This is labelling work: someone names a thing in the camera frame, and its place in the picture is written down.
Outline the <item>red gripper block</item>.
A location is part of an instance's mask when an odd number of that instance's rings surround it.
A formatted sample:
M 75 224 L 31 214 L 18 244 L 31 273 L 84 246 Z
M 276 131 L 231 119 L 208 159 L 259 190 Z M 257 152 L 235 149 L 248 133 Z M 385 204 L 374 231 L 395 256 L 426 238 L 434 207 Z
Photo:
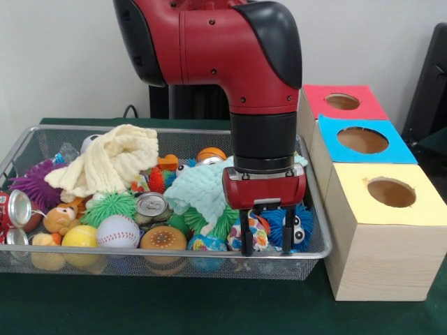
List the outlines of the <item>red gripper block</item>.
M 259 207 L 287 207 L 282 228 L 282 251 L 293 247 L 295 205 L 302 201 L 307 185 L 304 167 L 296 163 L 292 170 L 276 174 L 248 174 L 226 167 L 222 174 L 223 191 L 232 209 L 240 211 L 241 252 L 253 253 L 253 235 L 249 228 L 249 211 Z

